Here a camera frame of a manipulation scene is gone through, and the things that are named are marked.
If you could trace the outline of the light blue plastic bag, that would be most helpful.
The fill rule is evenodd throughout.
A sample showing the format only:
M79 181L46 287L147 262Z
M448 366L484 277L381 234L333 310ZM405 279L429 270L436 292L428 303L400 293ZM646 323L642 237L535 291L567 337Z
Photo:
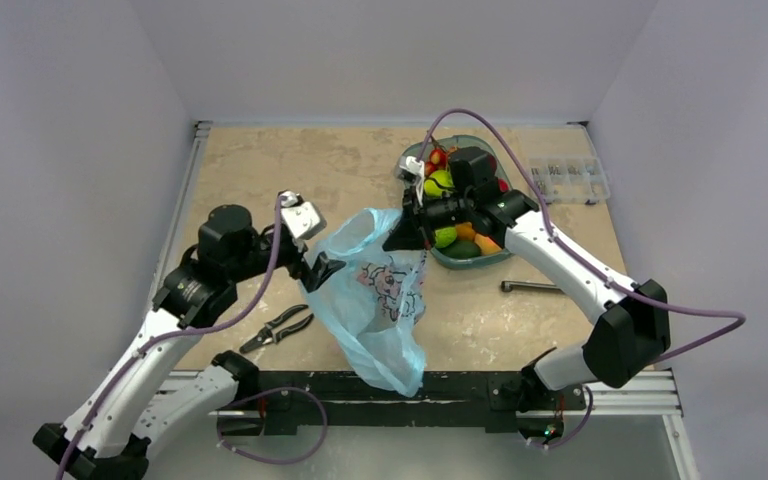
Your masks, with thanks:
M426 366L414 338L426 307L426 254L383 249L400 219L398 209L365 208L320 239L312 254L344 266L304 298L364 382L411 397Z

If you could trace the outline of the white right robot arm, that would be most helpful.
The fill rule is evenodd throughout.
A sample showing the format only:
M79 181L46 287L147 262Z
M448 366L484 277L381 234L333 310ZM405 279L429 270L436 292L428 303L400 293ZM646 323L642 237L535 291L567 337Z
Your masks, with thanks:
M424 194L425 164L399 159L396 174L406 182L402 217L383 244L386 251L430 249L436 231L469 222L504 250L524 259L561 289L593 329L580 345L552 349L521 371L521 392L544 407L568 386L601 382L624 386L670 347L662 304L664 288L639 283L598 261L548 219L527 194L504 190L488 151L466 147L448 160L453 184L440 197Z

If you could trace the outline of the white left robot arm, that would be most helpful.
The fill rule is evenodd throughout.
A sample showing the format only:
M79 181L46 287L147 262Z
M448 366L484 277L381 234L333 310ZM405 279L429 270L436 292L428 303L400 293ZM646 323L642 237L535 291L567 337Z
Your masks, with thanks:
M240 205L214 208L197 240L161 282L132 343L93 394L65 421L46 423L34 445L58 466L57 477L141 479L172 436L212 411L262 409L268 391L256 365L234 351L210 365L167 400L154 396L176 364L204 336L228 328L222 320L240 283L268 285L285 269L308 291L339 262L306 257L308 240L325 228L319 209L292 192L278 196L271 225L257 229Z

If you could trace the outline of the light green bumpy fake fruit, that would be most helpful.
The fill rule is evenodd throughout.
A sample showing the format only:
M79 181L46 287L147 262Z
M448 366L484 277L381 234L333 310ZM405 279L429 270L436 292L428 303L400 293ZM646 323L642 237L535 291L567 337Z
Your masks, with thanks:
M457 229L454 226L436 229L433 240L436 249L446 248L457 240Z

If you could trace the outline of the green fake pear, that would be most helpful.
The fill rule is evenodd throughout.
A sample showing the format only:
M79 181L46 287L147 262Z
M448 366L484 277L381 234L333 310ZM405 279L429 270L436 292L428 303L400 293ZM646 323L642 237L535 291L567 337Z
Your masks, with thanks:
M442 198L455 191L452 176L447 170L436 170L423 182L423 193L428 198Z

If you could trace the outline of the orange fake mandarin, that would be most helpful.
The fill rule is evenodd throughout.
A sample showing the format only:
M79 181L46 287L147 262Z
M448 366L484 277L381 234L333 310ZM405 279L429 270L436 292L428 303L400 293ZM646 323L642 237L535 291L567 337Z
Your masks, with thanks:
M473 242L477 235L471 222L460 223L455 226L456 238L458 240Z

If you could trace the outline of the dark green fake avocado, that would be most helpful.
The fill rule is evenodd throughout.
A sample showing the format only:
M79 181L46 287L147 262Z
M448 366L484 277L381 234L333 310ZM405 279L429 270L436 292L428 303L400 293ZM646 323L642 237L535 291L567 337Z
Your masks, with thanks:
M456 240L446 248L440 249L440 253L455 260L469 260L481 257L481 252L474 242Z

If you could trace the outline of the fake peach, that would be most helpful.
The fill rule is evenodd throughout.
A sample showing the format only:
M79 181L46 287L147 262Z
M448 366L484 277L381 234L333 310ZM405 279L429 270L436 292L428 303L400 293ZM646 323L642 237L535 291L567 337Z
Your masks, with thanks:
M474 243L478 246L482 256L495 255L502 251L502 248L492 238L482 234L475 235Z

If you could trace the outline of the teal plastic fruit basket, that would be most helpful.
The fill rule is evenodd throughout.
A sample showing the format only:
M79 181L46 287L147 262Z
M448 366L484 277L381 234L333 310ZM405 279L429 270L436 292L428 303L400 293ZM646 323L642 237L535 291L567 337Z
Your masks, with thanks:
M474 135L459 134L449 137L437 139L437 144L443 150L451 152L466 147L478 147L482 150L489 152L492 156L496 157L496 153L493 148L483 139ZM421 142L410 145L403 151L397 166L395 168L396 177L402 180L405 189L415 186L415 176L412 177L411 173L404 173L400 168L402 157L414 156L418 157L420 153ZM495 175L499 179L500 189L507 191L510 189L510 180L504 168L496 163ZM442 249L433 248L430 250L430 255L443 267L451 270L467 270L475 268L487 267L511 257L510 252L500 249L485 249L484 242L479 241L476 243L475 232L470 230L467 224L459 224L448 230L444 230L441 234L443 240L453 240Z

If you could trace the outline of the clear plastic screw box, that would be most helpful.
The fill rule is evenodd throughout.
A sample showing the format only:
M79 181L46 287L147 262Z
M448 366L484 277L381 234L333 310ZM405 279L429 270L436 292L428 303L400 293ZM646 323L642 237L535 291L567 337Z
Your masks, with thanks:
M546 204L596 205L611 197L608 175L592 155L532 157L529 174Z

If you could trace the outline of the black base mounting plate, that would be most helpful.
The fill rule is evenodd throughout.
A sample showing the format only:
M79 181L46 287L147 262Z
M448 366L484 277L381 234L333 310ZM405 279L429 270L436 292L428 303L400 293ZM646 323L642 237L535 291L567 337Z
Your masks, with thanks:
M554 440L587 409L568 386L529 400L518 371L427 371L416 395L374 388L350 371L263 371L247 395L267 397L216 414L227 436L294 435L302 426L481 428Z

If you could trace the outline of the black handled pliers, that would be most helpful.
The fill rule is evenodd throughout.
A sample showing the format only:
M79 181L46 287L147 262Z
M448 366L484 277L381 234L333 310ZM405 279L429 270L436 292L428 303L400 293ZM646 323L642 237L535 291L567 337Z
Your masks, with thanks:
M264 323L264 326L238 349L240 354L248 354L270 344L278 344L286 337L306 329L314 320L313 313L305 314L309 309L306 304L293 305L272 320ZM302 314L302 318L291 325L287 322L294 316Z

